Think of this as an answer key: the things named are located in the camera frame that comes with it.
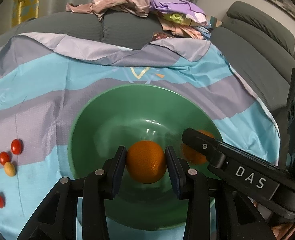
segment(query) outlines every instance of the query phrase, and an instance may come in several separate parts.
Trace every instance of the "purple clothing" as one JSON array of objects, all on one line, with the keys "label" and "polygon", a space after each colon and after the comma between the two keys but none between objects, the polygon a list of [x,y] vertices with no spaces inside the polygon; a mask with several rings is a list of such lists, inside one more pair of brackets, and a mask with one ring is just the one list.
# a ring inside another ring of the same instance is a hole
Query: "purple clothing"
[{"label": "purple clothing", "polygon": [[150,10],[158,10],[162,13],[183,13],[194,16],[195,13],[202,13],[204,11],[194,3],[186,0],[150,0]]}]

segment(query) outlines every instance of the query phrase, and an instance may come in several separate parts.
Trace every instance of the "gray cushion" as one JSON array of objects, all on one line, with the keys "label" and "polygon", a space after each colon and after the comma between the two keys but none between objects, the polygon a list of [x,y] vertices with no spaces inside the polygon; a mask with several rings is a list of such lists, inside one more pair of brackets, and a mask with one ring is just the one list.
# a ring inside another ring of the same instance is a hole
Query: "gray cushion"
[{"label": "gray cushion", "polygon": [[250,43],[224,27],[211,32],[211,41],[270,111],[286,105],[290,85]]},{"label": "gray cushion", "polygon": [[293,34],[263,11],[245,2],[236,1],[227,11],[227,15],[231,18],[249,23],[263,31],[280,44],[288,53],[293,55],[295,46]]},{"label": "gray cushion", "polygon": [[59,12],[23,22],[10,29],[0,36],[0,47],[14,35],[28,32],[67,34],[91,41],[101,41],[103,38],[102,24],[95,15]]},{"label": "gray cushion", "polygon": [[264,32],[246,22],[227,17],[223,26],[249,42],[290,83],[295,60],[283,47]]},{"label": "gray cushion", "polygon": [[141,18],[113,10],[104,15],[103,28],[102,42],[130,49],[141,49],[151,41],[154,32],[163,31],[154,14]]},{"label": "gray cushion", "polygon": [[6,43],[8,43],[9,39],[16,34],[18,26],[14,27],[14,28],[10,29],[8,32],[0,35],[0,47],[5,45]]}]

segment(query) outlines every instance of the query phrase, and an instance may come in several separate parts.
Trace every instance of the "orange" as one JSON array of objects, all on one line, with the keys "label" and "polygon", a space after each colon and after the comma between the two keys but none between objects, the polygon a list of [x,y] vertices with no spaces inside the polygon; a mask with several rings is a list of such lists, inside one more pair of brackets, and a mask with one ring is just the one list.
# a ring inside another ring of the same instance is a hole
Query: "orange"
[{"label": "orange", "polygon": [[[205,130],[198,130],[198,131],[207,136],[214,138],[214,135],[208,131],[205,131]],[[196,150],[192,149],[190,146],[187,146],[184,143],[181,144],[181,150],[186,160],[190,162],[191,164],[197,165],[197,164],[203,164],[207,162],[206,157],[203,154],[197,152]]]},{"label": "orange", "polygon": [[166,157],[157,143],[139,141],[127,152],[126,168],[132,179],[145,184],[154,183],[166,172]]}]

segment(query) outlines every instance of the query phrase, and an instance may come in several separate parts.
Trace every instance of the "bowl rim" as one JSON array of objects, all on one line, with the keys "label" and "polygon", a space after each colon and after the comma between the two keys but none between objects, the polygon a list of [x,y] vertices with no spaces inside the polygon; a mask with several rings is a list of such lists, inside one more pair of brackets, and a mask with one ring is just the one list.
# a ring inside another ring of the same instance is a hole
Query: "bowl rim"
[{"label": "bowl rim", "polygon": [[[214,124],[213,120],[206,114],[206,112],[204,112],[204,110],[199,107],[196,103],[192,102],[191,100],[187,99],[186,97],[180,95],[179,93],[177,92],[174,92],[170,89],[167,89],[167,88],[163,88],[163,87],[159,87],[159,86],[156,86],[156,85],[150,85],[150,84],[139,84],[139,83],[134,83],[134,84],[123,84],[123,85],[118,85],[118,86],[115,86],[115,87],[112,87],[108,90],[105,90],[104,92],[94,96],[93,98],[91,98],[83,107],[82,109],[77,113],[76,117],[74,118],[73,120],[73,123],[71,125],[71,129],[70,129],[70,133],[69,133],[69,139],[68,139],[68,145],[67,145],[67,158],[68,158],[68,163],[69,163],[69,166],[70,166],[70,170],[71,170],[71,173],[73,175],[73,178],[78,178],[77,176],[77,172],[76,172],[76,169],[74,167],[74,163],[73,163],[73,157],[72,157],[72,138],[73,138],[73,134],[74,134],[74,130],[75,130],[75,126],[81,116],[81,114],[83,113],[83,111],[89,106],[89,104],[91,104],[96,98],[104,95],[105,93],[109,93],[110,91],[112,90],[116,90],[116,89],[119,89],[119,88],[123,88],[123,87],[130,87],[130,86],[145,86],[145,87],[155,87],[155,88],[159,88],[159,89],[163,89],[163,90],[167,90],[171,93],[174,93],[182,98],[184,98],[185,100],[189,101],[190,103],[194,104],[198,109],[200,109],[201,111],[203,111],[203,113],[209,118],[210,122],[212,123],[212,125],[217,129],[218,131],[218,135],[219,135],[219,139],[222,140],[222,136],[221,136],[221,133],[219,131],[219,129],[216,127],[216,125]],[[214,199],[212,201],[210,201],[210,208],[214,205]],[[155,230],[169,230],[169,229],[173,229],[173,228],[177,228],[177,227],[180,227],[180,226],[183,226],[185,224],[185,222],[182,222],[182,223],[177,223],[176,225],[172,225],[172,226],[169,226],[169,227],[161,227],[161,228],[158,228],[158,229],[155,229]]]}]

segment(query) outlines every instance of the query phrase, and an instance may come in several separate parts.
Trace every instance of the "light blue cloth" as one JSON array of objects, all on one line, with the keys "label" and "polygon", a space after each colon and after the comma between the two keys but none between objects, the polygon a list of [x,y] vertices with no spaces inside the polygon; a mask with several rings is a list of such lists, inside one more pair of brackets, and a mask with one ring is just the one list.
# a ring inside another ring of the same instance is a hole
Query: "light blue cloth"
[{"label": "light blue cloth", "polygon": [[[225,142],[269,162],[278,160],[278,129],[266,107],[250,95],[209,41],[166,39],[129,50],[66,35],[29,33],[0,49],[0,152],[14,138],[24,152],[12,157],[17,175],[0,165],[0,232],[15,240],[34,210],[63,176],[71,124],[94,96],[118,85],[145,83],[197,104]],[[215,233],[214,207],[211,232]],[[182,240],[184,227],[143,231],[108,220],[111,240]],[[81,224],[77,223],[77,239]]]}]

